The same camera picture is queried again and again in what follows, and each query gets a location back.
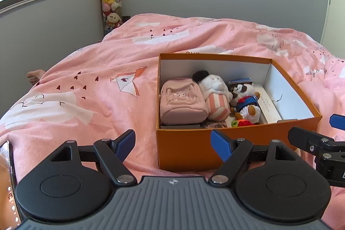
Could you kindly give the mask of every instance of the white door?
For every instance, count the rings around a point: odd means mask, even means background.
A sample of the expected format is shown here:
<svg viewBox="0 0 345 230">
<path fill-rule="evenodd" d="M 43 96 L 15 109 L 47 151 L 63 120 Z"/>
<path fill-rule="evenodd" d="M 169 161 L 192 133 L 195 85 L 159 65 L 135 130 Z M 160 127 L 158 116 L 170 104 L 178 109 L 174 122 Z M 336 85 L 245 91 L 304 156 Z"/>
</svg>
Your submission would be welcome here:
<svg viewBox="0 0 345 230">
<path fill-rule="evenodd" d="M 336 57 L 345 58 L 345 0 L 331 0 L 322 45 Z"/>
</svg>

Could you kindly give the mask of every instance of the black pom-pom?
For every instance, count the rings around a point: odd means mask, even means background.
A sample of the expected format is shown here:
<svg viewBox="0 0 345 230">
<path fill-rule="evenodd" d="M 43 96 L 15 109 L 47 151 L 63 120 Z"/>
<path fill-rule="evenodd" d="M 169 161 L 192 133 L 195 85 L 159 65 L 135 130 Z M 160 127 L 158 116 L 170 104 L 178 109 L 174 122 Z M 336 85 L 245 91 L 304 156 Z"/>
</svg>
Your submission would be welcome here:
<svg viewBox="0 0 345 230">
<path fill-rule="evenodd" d="M 193 74 L 192 78 L 193 80 L 198 83 L 201 80 L 203 80 L 205 77 L 209 76 L 210 74 L 208 73 L 207 70 L 199 70 L 196 73 Z"/>
</svg>

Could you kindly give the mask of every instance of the origami bird print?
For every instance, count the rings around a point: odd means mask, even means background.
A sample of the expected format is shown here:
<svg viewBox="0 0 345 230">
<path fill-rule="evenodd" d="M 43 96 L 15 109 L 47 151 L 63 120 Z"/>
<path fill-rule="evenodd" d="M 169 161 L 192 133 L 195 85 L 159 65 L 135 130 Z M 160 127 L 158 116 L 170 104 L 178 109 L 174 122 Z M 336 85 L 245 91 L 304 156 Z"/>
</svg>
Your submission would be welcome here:
<svg viewBox="0 0 345 230">
<path fill-rule="evenodd" d="M 111 78 L 110 82 L 116 82 L 121 92 L 132 94 L 134 97 L 139 96 L 139 91 L 134 83 L 134 80 L 138 78 L 146 69 L 146 66 L 138 68 L 135 72 L 120 73 L 115 78 Z"/>
</svg>

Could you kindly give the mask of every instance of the black circular pad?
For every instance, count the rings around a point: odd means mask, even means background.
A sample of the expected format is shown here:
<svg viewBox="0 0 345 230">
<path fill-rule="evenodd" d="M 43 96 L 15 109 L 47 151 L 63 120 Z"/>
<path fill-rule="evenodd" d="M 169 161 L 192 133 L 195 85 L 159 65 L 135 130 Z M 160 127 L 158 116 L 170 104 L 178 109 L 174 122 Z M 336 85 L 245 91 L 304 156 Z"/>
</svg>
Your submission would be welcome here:
<svg viewBox="0 0 345 230">
<path fill-rule="evenodd" d="M 49 197 L 63 198 L 80 189 L 80 180 L 71 175 L 54 175 L 41 183 L 41 190 Z"/>
<path fill-rule="evenodd" d="M 22 210 L 41 221 L 67 222 L 98 211 L 111 194 L 103 174 L 71 161 L 43 161 L 17 185 Z"/>
<path fill-rule="evenodd" d="M 277 196 L 294 197 L 301 195 L 307 185 L 303 179 L 295 175 L 276 174 L 266 180 L 266 188 Z"/>
<path fill-rule="evenodd" d="M 236 193 L 249 211 L 278 223 L 321 218 L 331 198 L 328 182 L 306 162 L 284 160 L 244 173 Z"/>
</svg>

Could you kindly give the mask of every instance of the sailor teddy bear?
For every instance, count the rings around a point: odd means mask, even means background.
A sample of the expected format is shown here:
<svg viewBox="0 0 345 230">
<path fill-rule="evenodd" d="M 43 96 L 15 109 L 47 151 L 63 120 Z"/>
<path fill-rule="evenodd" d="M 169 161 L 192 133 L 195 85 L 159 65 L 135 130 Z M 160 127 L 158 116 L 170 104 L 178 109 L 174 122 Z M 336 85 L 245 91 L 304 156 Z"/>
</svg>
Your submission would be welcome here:
<svg viewBox="0 0 345 230">
<path fill-rule="evenodd" d="M 218 75 L 209 74 L 201 70 L 193 74 L 193 80 L 198 83 L 206 101 L 208 119 L 224 121 L 230 114 L 229 102 L 232 94 L 223 79 Z"/>
<path fill-rule="evenodd" d="M 256 92 L 251 84 L 234 84 L 230 87 L 232 100 L 230 101 L 230 111 L 235 113 L 237 120 L 248 120 L 253 124 L 259 123 L 260 107 L 258 99 L 260 93 Z"/>
</svg>

